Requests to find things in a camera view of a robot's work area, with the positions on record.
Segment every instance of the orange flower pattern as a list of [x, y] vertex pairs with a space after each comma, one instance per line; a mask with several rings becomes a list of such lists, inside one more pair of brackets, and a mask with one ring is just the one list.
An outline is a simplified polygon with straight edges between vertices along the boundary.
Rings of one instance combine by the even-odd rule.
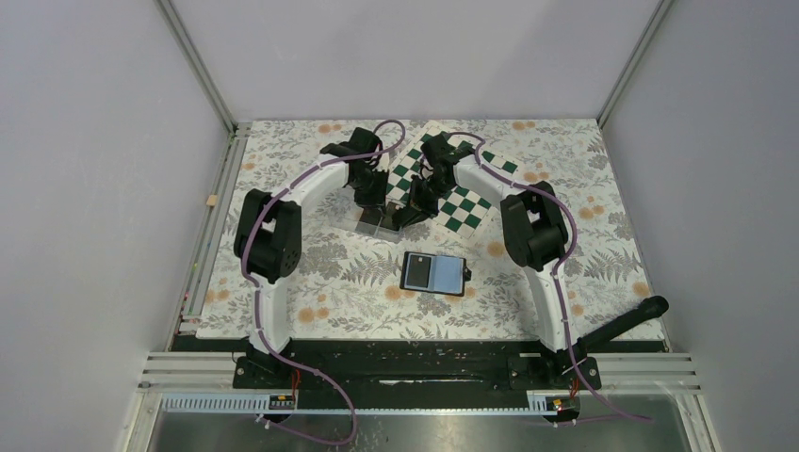
[[[238, 338], [252, 331], [253, 288], [239, 274], [233, 254], [238, 211], [252, 188], [286, 182], [313, 161], [318, 149], [376, 121], [255, 121], [238, 172], [231, 207], [208, 289], [195, 302], [202, 310], [200, 338]], [[650, 295], [634, 234], [612, 179], [605, 145], [593, 120], [442, 121], [449, 130], [477, 133], [486, 149], [520, 165], [527, 184], [550, 183], [569, 203], [579, 228], [574, 257], [562, 267], [565, 295], [578, 331], [589, 331]], [[425, 130], [406, 122], [406, 142]], [[384, 144], [399, 130], [386, 126]], [[288, 278], [291, 334], [302, 338], [524, 340], [534, 329], [534, 307], [526, 277], [505, 250], [501, 218], [491, 209], [471, 241], [431, 221], [409, 228], [399, 243], [340, 229], [359, 218], [351, 193], [338, 190], [317, 212], [303, 217], [302, 258]], [[472, 281], [463, 297], [400, 288], [406, 250], [463, 256]], [[635, 331], [636, 339], [658, 340], [660, 327]]]

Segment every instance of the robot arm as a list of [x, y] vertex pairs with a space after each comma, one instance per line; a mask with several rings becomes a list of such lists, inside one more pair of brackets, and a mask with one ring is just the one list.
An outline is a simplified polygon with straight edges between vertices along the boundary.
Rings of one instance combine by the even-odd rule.
[[[290, 275], [300, 261], [302, 254], [302, 214], [314, 212], [319, 202], [347, 183], [349, 166], [345, 162], [336, 162], [322, 166], [334, 155], [322, 154], [314, 164], [319, 169], [311, 176], [295, 181], [270, 210], [261, 228], [258, 230], [250, 252], [247, 268], [261, 284], [259, 299], [260, 325], [264, 329], [269, 343], [275, 350], [283, 350], [290, 339], [288, 332], [288, 310], [286, 307], [286, 285]], [[261, 209], [271, 194], [259, 190], [250, 191], [244, 199], [241, 209], [241, 221], [238, 225], [234, 251], [241, 257], [247, 236]], [[258, 340], [256, 334], [250, 336], [253, 346], [264, 352], [268, 351]]]
[[[547, 212], [546, 209], [542, 209], [542, 211], [536, 213], [534, 210], [538, 209], [529, 209], [525, 205], [526, 198], [530, 198], [530, 203], [538, 202], [543, 204], [551, 203], [551, 201], [498, 181], [480, 168], [474, 155], [465, 157], [458, 162], [454, 167], [454, 173], [455, 182], [458, 186], [474, 191], [500, 210], [502, 214], [502, 231], [505, 236], [505, 248], [514, 262], [523, 267], [530, 284], [532, 301], [535, 304], [535, 312], [538, 315], [536, 332], [542, 344], [550, 350], [557, 352], [558, 350], [566, 349], [568, 344], [566, 344], [560, 302], [555, 289], [555, 281], [552, 277], [552, 268], [558, 258], [563, 255], [563, 247], [567, 239], [563, 217], [557, 210], [557, 206], [555, 206], [554, 212]], [[552, 192], [552, 187], [547, 183], [539, 185], [539, 188]], [[544, 218], [544, 216], [548, 215], [556, 218]], [[548, 247], [539, 243], [546, 240], [542, 240], [542, 235], [547, 235], [552, 242]], [[542, 251], [550, 248], [554, 248], [556, 251], [557, 248], [560, 248], [561, 254], [558, 255], [557, 252], [550, 253], [550, 259], [547, 262], [541, 262], [542, 258], [539, 256]], [[574, 331], [575, 327], [571, 315], [567, 320], [569, 322], [569, 330]], [[577, 338], [576, 334], [572, 335], [572, 345], [577, 342]]]

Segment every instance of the floral mat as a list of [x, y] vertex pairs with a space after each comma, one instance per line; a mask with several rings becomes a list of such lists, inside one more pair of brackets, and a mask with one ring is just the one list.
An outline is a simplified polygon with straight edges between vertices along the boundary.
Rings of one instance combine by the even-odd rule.
[[[448, 130], [484, 137], [485, 151], [517, 163], [517, 179], [550, 182], [579, 228], [574, 256], [564, 266], [569, 307], [587, 333], [649, 295], [633, 232], [594, 120], [439, 121]], [[197, 330], [200, 338], [240, 338], [252, 328], [253, 289], [239, 273], [234, 233], [244, 195], [272, 190], [300, 173], [329, 142], [345, 141], [356, 126], [376, 121], [256, 121], [236, 180], [219, 251]], [[406, 140], [426, 121], [405, 121]], [[396, 126], [380, 133], [386, 145]], [[289, 277], [288, 321], [301, 338], [495, 339], [535, 338], [536, 316], [527, 280], [505, 251], [499, 215], [486, 219], [468, 241], [426, 221], [404, 231], [399, 243], [331, 225], [360, 215], [351, 191], [338, 190], [303, 222], [302, 259]], [[462, 298], [400, 289], [403, 253], [464, 257], [472, 270]], [[659, 321], [622, 338], [663, 339]]]

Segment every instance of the checkerboard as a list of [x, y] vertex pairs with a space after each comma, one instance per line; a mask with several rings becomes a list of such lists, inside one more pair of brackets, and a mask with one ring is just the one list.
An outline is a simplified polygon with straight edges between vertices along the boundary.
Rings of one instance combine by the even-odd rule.
[[[429, 122], [422, 129], [422, 133], [399, 153], [388, 175], [386, 193], [388, 199], [402, 205], [407, 204], [408, 192], [411, 188], [411, 177], [415, 174], [428, 175], [426, 167], [422, 167], [420, 163], [422, 157], [421, 144], [441, 132], [442, 129], [439, 124]], [[449, 144], [460, 149], [473, 148], [470, 143], [463, 141], [458, 136], [451, 137]], [[481, 156], [483, 160], [511, 176], [519, 168], [514, 162], [505, 160], [488, 151], [482, 151]], [[439, 214], [433, 218], [433, 221], [463, 238], [470, 238], [478, 226], [485, 220], [490, 219], [490, 215], [493, 215], [493, 211], [490, 208], [491, 203], [477, 193], [456, 186], [438, 201]]]

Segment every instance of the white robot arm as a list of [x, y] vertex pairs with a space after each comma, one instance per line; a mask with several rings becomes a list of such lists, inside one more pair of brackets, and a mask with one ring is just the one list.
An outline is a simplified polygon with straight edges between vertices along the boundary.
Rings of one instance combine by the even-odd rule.
[[[472, 190], [479, 194], [497, 209], [502, 201], [509, 196], [523, 194], [525, 190], [513, 188], [498, 181], [488, 172], [480, 168], [474, 155], [465, 157], [454, 167], [455, 183], [467, 190]], [[529, 221], [534, 221], [528, 213]], [[538, 315], [538, 325], [536, 333], [542, 344], [552, 351], [564, 350], [566, 344], [566, 334], [563, 329], [561, 308], [558, 301], [558, 293], [555, 290], [555, 281], [552, 277], [552, 268], [557, 260], [553, 259], [545, 264], [540, 271], [529, 266], [524, 266], [524, 272], [530, 283], [532, 292], [532, 302], [535, 304], [535, 312]], [[569, 330], [574, 331], [574, 323], [571, 315], [568, 317]], [[572, 345], [577, 341], [578, 336], [572, 336]]]
[[[319, 202], [335, 190], [338, 190], [347, 183], [349, 176], [349, 167], [346, 162], [335, 162], [333, 164], [323, 166], [325, 163], [335, 160], [333, 155], [323, 154], [320, 155], [314, 166], [318, 169], [305, 179], [295, 181], [294, 188], [284, 186], [276, 189], [275, 193], [280, 193], [284, 188], [289, 191], [281, 198], [281, 202], [293, 202], [299, 206], [300, 212], [314, 212]], [[275, 227], [277, 226], [278, 218], [270, 223], [264, 223], [266, 227], [263, 231], [274, 234]], [[285, 250], [285, 260], [288, 264], [296, 266], [300, 259], [300, 249]], [[288, 344], [290, 339], [288, 332], [288, 310], [286, 307], [286, 285], [288, 284], [287, 278], [278, 278], [275, 281], [270, 281], [267, 277], [255, 272], [254, 277], [261, 284], [261, 297], [257, 301], [261, 305], [257, 312], [261, 316], [260, 322], [256, 322], [254, 318], [253, 309], [253, 329], [256, 324], [262, 326], [264, 334], [267, 336], [269, 343], [272, 344], [275, 350], [280, 351]], [[269, 353], [264, 347], [263, 343], [258, 339], [257, 334], [250, 336], [250, 343], [253, 347], [264, 352]]]

